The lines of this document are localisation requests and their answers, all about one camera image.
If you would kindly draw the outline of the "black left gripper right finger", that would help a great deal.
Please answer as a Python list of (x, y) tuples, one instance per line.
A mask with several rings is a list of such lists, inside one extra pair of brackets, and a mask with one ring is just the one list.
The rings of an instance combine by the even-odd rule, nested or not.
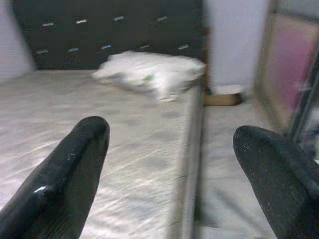
[(319, 165), (287, 137), (244, 125), (236, 158), (277, 239), (319, 239)]

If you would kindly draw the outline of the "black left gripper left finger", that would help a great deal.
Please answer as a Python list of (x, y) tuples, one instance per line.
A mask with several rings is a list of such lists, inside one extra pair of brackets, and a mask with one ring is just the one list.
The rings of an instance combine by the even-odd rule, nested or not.
[(0, 210), (0, 239), (79, 239), (109, 141), (105, 119), (79, 121)]

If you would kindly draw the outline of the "cream white pillow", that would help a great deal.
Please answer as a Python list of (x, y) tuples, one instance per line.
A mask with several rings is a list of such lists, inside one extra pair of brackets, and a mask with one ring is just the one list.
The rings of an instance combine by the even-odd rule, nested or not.
[(206, 64), (192, 57), (125, 51), (109, 56), (92, 78), (170, 102), (204, 76), (205, 70)]

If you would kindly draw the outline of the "quilted white grey mattress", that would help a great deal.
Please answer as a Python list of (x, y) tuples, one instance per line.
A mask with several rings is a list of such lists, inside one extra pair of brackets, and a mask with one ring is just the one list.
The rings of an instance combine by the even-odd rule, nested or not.
[(201, 85), (176, 101), (103, 85), (88, 71), (38, 71), (0, 84), (0, 210), (84, 118), (110, 127), (98, 189), (79, 239), (180, 239), (198, 151)]

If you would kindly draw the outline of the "brown cardboard box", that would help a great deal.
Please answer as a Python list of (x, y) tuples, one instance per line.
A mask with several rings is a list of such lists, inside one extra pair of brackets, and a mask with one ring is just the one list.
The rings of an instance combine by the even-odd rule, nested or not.
[(204, 105), (235, 106), (243, 102), (244, 92), (244, 88), (240, 85), (215, 86), (212, 90), (205, 90)]

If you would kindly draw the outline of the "pink panel framed door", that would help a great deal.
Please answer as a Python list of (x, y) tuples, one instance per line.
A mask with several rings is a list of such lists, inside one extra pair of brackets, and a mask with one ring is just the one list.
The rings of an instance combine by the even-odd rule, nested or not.
[(255, 90), (272, 128), (319, 164), (319, 0), (270, 0)]

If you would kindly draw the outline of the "black tufted studded headboard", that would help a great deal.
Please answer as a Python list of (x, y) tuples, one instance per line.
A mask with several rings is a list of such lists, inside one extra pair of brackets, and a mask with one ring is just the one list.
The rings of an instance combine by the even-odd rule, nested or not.
[(203, 0), (11, 0), (38, 70), (94, 70), (124, 51), (203, 59)]

